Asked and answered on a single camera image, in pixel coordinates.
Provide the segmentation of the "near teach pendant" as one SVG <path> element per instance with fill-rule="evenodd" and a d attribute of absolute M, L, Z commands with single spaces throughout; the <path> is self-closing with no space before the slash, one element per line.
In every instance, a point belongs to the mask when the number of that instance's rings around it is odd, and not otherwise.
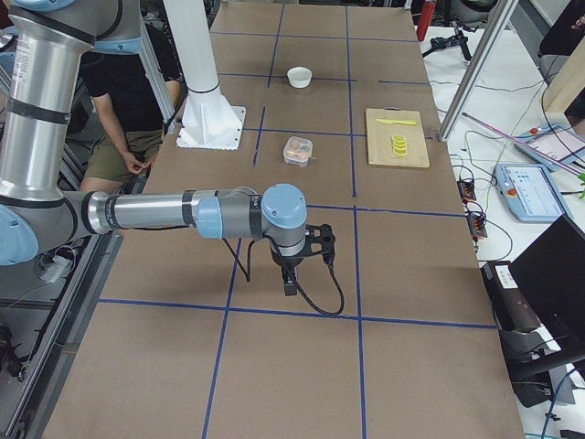
<path fill-rule="evenodd" d="M 570 215 L 544 165 L 499 163 L 495 178 L 503 201 L 519 221 L 552 223 L 562 215 Z"/>

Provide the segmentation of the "seated person black shirt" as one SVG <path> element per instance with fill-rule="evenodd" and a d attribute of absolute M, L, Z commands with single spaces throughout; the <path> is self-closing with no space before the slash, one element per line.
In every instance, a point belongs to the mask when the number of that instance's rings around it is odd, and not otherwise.
<path fill-rule="evenodd" d="M 138 55 L 87 52 L 80 76 L 104 130 L 80 190 L 112 194 L 154 165 L 165 136 L 163 115 Z"/>

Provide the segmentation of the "far teach pendant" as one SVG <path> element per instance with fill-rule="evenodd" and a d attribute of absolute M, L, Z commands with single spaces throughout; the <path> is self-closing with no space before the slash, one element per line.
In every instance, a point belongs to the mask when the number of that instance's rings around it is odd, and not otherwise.
<path fill-rule="evenodd" d="M 570 165 L 576 160 L 584 163 L 584 138 L 578 136 L 572 128 L 564 128 L 558 123 L 543 123 L 517 136 L 516 140 L 520 143 L 515 143 L 515 147 L 522 154 L 545 165 L 551 172 L 560 170 L 560 167 L 538 155 L 537 151 L 564 165 Z"/>

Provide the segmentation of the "aluminium frame post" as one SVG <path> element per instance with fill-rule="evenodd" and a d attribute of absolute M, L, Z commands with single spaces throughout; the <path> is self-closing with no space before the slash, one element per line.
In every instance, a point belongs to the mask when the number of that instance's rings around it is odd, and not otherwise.
<path fill-rule="evenodd" d="M 484 29 L 470 64 L 441 124 L 441 129 L 438 132 L 440 142 L 446 142 L 451 135 L 459 116 L 463 113 L 464 106 L 473 92 L 473 88 L 479 80 L 491 50 L 495 47 L 497 39 L 508 24 L 517 4 L 518 0 L 505 0 L 498 1 L 495 5 L 492 17 L 488 20 L 487 27 Z"/>

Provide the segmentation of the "teach pendant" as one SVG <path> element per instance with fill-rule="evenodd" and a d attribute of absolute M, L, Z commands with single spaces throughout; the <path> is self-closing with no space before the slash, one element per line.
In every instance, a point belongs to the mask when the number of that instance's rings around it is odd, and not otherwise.
<path fill-rule="evenodd" d="M 495 178 L 503 201 L 519 221 L 552 223 L 562 215 L 570 215 L 544 165 L 499 163 Z"/>
<path fill-rule="evenodd" d="M 516 140 L 520 143 L 515 143 L 515 147 L 522 154 L 545 165 L 551 172 L 560 170 L 560 167 L 538 155 L 537 151 L 564 165 L 570 165 L 576 160 L 584 163 L 584 138 L 578 136 L 572 128 L 564 128 L 558 123 L 543 123 L 517 136 Z"/>

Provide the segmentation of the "white bowl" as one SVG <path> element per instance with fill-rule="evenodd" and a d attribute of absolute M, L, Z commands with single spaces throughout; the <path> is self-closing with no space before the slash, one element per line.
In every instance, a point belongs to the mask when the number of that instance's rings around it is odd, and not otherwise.
<path fill-rule="evenodd" d="M 313 73 L 306 67 L 293 67 L 287 71 L 289 84 L 295 89 L 303 89 L 309 86 Z"/>

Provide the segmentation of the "bamboo cutting board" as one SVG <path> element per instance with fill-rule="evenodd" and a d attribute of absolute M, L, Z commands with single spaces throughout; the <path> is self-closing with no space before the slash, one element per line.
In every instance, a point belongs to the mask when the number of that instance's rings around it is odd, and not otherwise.
<path fill-rule="evenodd" d="M 418 112 L 367 108 L 366 132 L 367 160 L 370 165 L 430 166 Z"/>

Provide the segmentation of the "clear plastic egg box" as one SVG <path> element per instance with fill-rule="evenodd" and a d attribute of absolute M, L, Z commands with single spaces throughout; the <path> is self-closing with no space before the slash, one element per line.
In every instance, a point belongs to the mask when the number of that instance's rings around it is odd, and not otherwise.
<path fill-rule="evenodd" d="M 300 142 L 301 144 L 301 148 L 298 151 L 293 151 L 290 149 L 290 142 L 291 140 L 297 140 Z M 299 154 L 300 151 L 306 151 L 307 154 L 309 155 L 309 157 L 305 160 L 302 160 L 299 156 L 296 159 L 290 160 L 287 159 L 285 157 L 285 154 L 287 151 L 292 151 L 295 152 L 297 155 Z M 305 139 L 302 137 L 298 137 L 298 136 L 291 136 L 288 140 L 286 145 L 284 146 L 283 150 L 282 150 L 282 156 L 283 156 L 283 161 L 285 164 L 287 165 L 294 165 L 294 166 L 299 166 L 299 167 L 306 167 L 308 166 L 308 164 L 310 163 L 310 161 L 313 158 L 313 142 L 309 139 Z"/>

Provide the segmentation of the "yellow plastic knife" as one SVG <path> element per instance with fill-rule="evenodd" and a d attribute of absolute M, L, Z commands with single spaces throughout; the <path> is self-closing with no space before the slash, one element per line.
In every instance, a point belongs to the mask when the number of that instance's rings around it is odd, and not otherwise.
<path fill-rule="evenodd" d="M 408 125 L 408 126 L 414 126 L 417 124 L 417 121 L 415 121 L 415 120 L 394 120 L 394 119 L 376 118 L 375 121 L 377 123 L 383 123 L 383 124 L 401 124 L 401 125 Z"/>

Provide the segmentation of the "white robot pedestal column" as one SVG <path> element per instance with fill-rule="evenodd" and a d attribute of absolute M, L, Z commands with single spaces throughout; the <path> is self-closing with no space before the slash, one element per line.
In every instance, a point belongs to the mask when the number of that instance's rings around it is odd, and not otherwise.
<path fill-rule="evenodd" d="M 168 0 L 164 5 L 187 88 L 177 145 L 238 149 L 246 109 L 230 105 L 221 92 L 204 3 Z"/>

